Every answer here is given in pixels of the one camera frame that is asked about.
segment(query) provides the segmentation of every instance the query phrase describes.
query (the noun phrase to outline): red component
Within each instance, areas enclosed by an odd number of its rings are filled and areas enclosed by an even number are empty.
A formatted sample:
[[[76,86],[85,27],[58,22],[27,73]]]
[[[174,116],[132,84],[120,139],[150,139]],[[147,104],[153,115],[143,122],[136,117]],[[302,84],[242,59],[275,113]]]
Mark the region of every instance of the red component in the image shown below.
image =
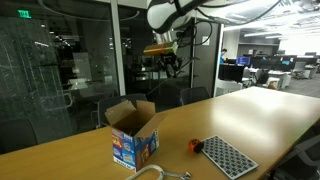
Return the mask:
[[[201,151],[201,149],[203,148],[203,146],[204,146],[204,143],[199,139],[191,139],[189,141],[189,149],[192,152],[199,153]]]

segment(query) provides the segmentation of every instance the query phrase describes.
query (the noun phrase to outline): shelf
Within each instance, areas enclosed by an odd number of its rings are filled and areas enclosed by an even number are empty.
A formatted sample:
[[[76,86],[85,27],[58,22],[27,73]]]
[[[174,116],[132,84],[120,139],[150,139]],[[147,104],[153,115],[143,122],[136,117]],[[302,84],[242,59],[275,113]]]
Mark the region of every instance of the shelf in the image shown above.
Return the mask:
[[[239,45],[255,45],[255,46],[279,46],[279,44],[259,44],[259,43],[239,43]]]

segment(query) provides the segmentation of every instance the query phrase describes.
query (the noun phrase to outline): desk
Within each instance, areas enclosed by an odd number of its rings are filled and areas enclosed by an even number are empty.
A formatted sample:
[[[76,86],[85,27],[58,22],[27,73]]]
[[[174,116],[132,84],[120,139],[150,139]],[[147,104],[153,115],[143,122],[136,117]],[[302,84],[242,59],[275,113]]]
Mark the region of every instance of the desk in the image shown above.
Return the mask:
[[[191,138],[218,135],[259,164],[241,179],[264,176],[320,117],[320,99],[248,88],[175,108],[159,126],[160,147],[147,161],[192,179],[227,177],[204,154],[188,150]],[[132,173],[112,160],[110,128],[0,156],[1,179],[125,179]],[[150,171],[142,179],[156,179]]]
[[[308,79],[312,79],[312,78],[314,78],[315,74],[317,73],[317,68],[318,68],[317,66],[307,65],[306,70],[303,73],[303,75]]]
[[[259,69],[254,69],[254,68],[249,68],[250,73],[253,75],[255,74]],[[289,86],[291,76],[289,75],[290,72],[281,72],[281,71],[269,71],[269,76],[270,77],[276,77],[279,78],[279,83],[277,89],[285,89],[285,87]]]
[[[235,92],[235,91],[239,91],[243,88],[243,84],[242,83],[237,83],[234,81],[224,81],[224,80],[220,80],[218,79],[216,81],[216,94],[215,97],[217,96],[221,96],[227,93],[231,93],[231,92]]]

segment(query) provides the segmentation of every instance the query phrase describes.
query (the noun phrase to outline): cardboard box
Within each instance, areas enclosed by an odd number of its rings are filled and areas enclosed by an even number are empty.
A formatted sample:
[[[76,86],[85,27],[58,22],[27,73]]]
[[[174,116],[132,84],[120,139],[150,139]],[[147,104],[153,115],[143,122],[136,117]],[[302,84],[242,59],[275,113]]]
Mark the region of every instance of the cardboard box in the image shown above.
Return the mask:
[[[124,101],[105,112],[112,126],[113,160],[137,172],[159,147],[157,126],[165,114],[156,114],[152,102]]]

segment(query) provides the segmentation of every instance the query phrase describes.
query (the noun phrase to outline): office chair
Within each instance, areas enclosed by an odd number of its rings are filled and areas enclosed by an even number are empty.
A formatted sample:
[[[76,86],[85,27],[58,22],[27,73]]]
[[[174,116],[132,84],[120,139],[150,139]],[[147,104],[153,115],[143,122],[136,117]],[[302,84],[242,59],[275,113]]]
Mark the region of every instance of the office chair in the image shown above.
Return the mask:
[[[294,64],[294,68],[292,70],[292,73],[295,75],[297,79],[300,79],[300,77],[303,75],[305,69],[306,69],[306,62],[296,62]]]
[[[21,118],[0,123],[0,154],[38,144],[29,119]]]
[[[277,179],[320,179],[320,135],[295,146],[273,173]]]
[[[243,70],[242,84],[246,88],[249,87],[252,84],[252,78],[251,78],[249,69],[244,69]]]
[[[255,73],[256,82],[254,83],[255,86],[262,86],[268,82],[269,79],[269,71],[259,69]]]
[[[133,106],[137,107],[136,101],[137,100],[147,101],[147,97],[145,94],[128,94],[124,96],[118,96],[118,97],[112,97],[112,98],[106,98],[106,99],[100,100],[98,102],[99,127],[102,127],[102,125],[104,126],[110,125],[109,121],[105,116],[106,109],[126,100],[131,101]]]
[[[210,95],[205,87],[182,89],[180,91],[180,96],[183,106],[210,98]]]

